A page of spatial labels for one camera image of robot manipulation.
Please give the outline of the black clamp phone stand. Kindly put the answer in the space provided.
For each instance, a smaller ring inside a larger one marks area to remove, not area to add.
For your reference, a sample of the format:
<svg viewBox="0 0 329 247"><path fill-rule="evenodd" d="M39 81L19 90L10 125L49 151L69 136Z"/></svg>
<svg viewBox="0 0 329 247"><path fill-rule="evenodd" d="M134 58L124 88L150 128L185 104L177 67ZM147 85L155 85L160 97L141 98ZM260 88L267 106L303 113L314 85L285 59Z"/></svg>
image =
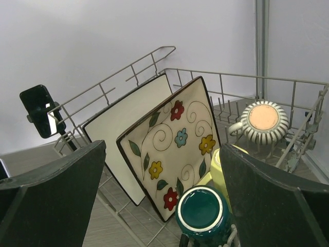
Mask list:
<svg viewBox="0 0 329 247"><path fill-rule="evenodd" d="M61 110L62 108L58 102L48 102L44 106L39 104L28 111L27 119L34 124L43 139L60 134L61 141L73 152L77 150L77 147L73 143L72 137L65 131L66 123L60 113Z"/></svg>

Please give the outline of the teal green mug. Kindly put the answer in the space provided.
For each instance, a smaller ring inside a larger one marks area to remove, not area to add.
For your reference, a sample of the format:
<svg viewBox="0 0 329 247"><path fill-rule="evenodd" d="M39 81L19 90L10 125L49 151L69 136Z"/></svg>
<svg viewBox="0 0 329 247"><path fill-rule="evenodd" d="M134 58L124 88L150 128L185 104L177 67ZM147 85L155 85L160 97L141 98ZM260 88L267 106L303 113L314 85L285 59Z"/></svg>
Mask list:
<svg viewBox="0 0 329 247"><path fill-rule="evenodd" d="M232 215L224 196L199 185L178 200L175 218L182 231L179 246L225 246L232 233Z"/></svg>

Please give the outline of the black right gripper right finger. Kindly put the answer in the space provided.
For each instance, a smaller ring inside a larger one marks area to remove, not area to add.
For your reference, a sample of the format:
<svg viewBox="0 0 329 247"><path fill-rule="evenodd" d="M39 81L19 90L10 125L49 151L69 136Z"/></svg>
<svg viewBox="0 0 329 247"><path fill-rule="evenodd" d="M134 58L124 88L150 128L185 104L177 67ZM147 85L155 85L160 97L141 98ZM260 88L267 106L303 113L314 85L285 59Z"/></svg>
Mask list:
<svg viewBox="0 0 329 247"><path fill-rule="evenodd" d="M241 246L328 246L328 185L230 144L220 160Z"/></svg>

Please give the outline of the striped white mug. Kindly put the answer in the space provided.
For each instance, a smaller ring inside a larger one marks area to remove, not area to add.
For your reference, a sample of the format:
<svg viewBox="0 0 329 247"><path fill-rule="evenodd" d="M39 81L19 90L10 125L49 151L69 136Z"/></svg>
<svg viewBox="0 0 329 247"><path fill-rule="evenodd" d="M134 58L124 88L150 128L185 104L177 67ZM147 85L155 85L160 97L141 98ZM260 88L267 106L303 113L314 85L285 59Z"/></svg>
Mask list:
<svg viewBox="0 0 329 247"><path fill-rule="evenodd" d="M243 135L255 144L275 144L289 130L289 119L285 110L277 103L261 100L248 105L240 121L228 128L231 136Z"/></svg>

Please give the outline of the black phone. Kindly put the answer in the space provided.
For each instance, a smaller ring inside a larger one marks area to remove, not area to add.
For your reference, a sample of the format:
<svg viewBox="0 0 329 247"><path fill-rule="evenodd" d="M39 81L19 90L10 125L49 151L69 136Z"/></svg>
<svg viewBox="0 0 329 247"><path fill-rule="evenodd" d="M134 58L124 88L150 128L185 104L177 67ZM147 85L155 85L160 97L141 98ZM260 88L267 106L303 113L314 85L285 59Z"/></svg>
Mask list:
<svg viewBox="0 0 329 247"><path fill-rule="evenodd" d="M66 129L65 122L59 123L63 118L59 109L48 115L48 112L57 107L46 86L39 84L20 93L28 120L34 124L41 138L49 138L55 134L63 134Z"/></svg>

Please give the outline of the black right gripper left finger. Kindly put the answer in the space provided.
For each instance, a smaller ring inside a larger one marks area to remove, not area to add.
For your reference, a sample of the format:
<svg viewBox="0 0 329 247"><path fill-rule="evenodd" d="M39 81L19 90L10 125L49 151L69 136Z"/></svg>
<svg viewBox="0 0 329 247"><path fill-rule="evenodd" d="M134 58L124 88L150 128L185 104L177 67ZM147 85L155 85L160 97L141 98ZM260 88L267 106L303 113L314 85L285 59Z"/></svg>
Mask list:
<svg viewBox="0 0 329 247"><path fill-rule="evenodd" d="M97 140L1 180L1 246L82 246L106 157Z"/></svg>

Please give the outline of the plain white square plate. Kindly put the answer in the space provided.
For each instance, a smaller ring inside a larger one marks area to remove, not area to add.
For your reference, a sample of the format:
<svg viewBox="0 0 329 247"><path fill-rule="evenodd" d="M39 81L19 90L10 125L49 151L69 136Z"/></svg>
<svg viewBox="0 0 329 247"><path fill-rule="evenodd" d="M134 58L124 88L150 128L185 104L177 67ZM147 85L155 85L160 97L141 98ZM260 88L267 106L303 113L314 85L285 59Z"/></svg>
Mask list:
<svg viewBox="0 0 329 247"><path fill-rule="evenodd" d="M105 141L105 166L136 206L142 202L145 194L122 157L116 140L128 127L171 94L167 75L162 74L134 88L97 113L82 127L90 142Z"/></svg>

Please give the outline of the yellow mug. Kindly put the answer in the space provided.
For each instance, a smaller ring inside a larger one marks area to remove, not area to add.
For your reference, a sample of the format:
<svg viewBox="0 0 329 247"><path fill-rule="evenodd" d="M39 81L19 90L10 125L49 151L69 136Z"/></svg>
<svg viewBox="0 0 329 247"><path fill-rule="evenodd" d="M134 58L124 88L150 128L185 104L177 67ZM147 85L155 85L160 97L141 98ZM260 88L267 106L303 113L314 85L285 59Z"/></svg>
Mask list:
<svg viewBox="0 0 329 247"><path fill-rule="evenodd" d="M211 187L214 187L221 193L228 204L229 211L232 213L232 208L221 166L220 149L214 150L209 171L203 175L194 185L206 185L210 181L212 181Z"/></svg>

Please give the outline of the floral square plate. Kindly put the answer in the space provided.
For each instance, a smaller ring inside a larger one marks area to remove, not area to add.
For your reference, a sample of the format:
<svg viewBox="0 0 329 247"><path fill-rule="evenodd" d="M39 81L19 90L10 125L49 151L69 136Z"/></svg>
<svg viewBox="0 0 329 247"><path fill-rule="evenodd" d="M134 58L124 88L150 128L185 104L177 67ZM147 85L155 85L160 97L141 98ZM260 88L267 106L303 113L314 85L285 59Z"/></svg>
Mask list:
<svg viewBox="0 0 329 247"><path fill-rule="evenodd" d="M154 211L167 222L179 197L210 170L221 145L203 77L177 90L116 140Z"/></svg>

